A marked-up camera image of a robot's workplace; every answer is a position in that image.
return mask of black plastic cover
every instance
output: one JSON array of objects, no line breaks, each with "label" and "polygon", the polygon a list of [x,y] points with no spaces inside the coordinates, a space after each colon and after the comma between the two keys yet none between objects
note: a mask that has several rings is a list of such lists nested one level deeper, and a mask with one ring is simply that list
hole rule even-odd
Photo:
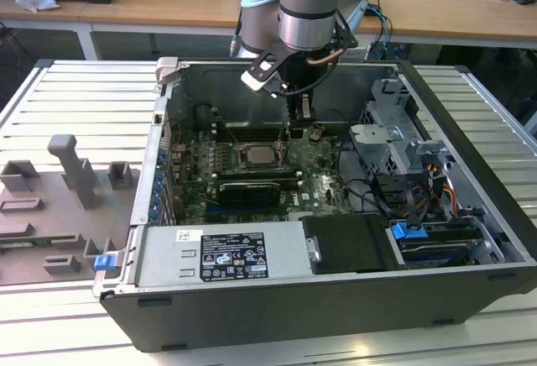
[{"label": "black plastic cover", "polygon": [[307,238],[314,238],[321,261],[314,274],[378,272],[398,269],[386,233],[387,221],[378,214],[349,213],[302,219]]}]

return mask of table leg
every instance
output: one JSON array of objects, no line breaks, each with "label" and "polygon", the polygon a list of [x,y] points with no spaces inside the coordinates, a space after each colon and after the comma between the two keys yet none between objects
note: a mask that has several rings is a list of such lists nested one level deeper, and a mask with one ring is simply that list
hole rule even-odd
[{"label": "table leg", "polygon": [[149,33],[149,47],[151,48],[152,54],[157,54],[159,52],[159,44],[157,43],[157,36],[155,33]]},{"label": "table leg", "polygon": [[84,52],[84,58],[86,60],[100,60],[101,52],[94,39],[94,34],[91,29],[83,28],[76,30],[78,34],[78,40],[81,43],[82,51]]}]

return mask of warning label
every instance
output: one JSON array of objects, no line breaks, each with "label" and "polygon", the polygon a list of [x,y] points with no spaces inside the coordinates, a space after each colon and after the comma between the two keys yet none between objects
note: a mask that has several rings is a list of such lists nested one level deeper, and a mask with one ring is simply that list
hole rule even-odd
[{"label": "warning label", "polygon": [[204,282],[268,277],[262,233],[206,234],[201,237],[200,278]]}]

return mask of slotted aluminum surface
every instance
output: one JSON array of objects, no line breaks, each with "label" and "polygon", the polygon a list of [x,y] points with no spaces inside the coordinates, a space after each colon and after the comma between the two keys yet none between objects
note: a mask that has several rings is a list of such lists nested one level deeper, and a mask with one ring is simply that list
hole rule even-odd
[{"label": "slotted aluminum surface", "polygon": [[155,62],[59,61],[35,81],[0,128],[0,171],[31,160],[37,171],[62,171],[47,145],[56,133],[76,136],[76,152],[94,170],[126,160],[141,169],[154,110]]},{"label": "slotted aluminum surface", "polygon": [[[47,73],[103,71],[123,73],[127,63],[91,61],[57,61]],[[152,71],[154,63],[129,63],[128,73]],[[423,76],[444,77],[450,73],[460,76],[453,68],[419,67]],[[475,93],[451,93],[444,96],[448,102],[483,103]],[[73,98],[67,91],[30,91],[33,101],[45,102],[145,102],[154,100],[151,91],[79,91]],[[134,112],[123,112],[125,118]],[[503,121],[464,121],[463,129],[470,130],[475,144],[517,143],[520,138]],[[3,149],[29,150],[29,146],[46,149],[48,134],[52,131],[72,132],[71,125],[46,123],[39,126],[25,123],[16,128],[18,139],[2,137]],[[140,149],[147,134],[147,123],[120,122],[107,125],[106,135],[99,128],[102,123],[77,123],[78,148],[84,150]],[[508,171],[506,182],[533,177],[529,168],[533,160],[517,162],[494,160],[495,170]],[[537,207],[537,199],[521,201],[527,211]],[[239,347],[185,350],[171,353],[147,354],[138,352],[125,333],[107,315],[91,295],[90,284],[70,283],[69,289],[27,292],[14,286],[9,292],[0,291],[0,363],[4,365],[79,364],[102,362],[147,365],[181,366],[349,366],[375,364],[379,366],[431,365],[504,365],[537,364],[537,290],[527,295],[513,295],[490,305],[487,309],[459,326],[415,328],[401,331],[375,332],[343,337],[324,337],[290,342],[272,342]],[[409,304],[409,311],[419,311]],[[237,320],[248,324],[248,318]]]},{"label": "slotted aluminum surface", "polygon": [[[417,66],[477,151],[537,225],[537,143],[472,75],[453,68]],[[423,112],[418,118],[440,139]]]}]

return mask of blue clip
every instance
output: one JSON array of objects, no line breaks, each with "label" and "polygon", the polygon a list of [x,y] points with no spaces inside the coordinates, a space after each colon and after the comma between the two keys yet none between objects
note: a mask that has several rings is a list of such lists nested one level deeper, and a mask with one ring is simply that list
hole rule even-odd
[{"label": "blue clip", "polygon": [[396,240],[401,238],[428,238],[429,235],[422,226],[419,229],[410,229],[406,222],[396,222],[392,227],[392,233]]},{"label": "blue clip", "polygon": [[115,271],[117,254],[101,254],[97,255],[93,269],[95,271]]}]

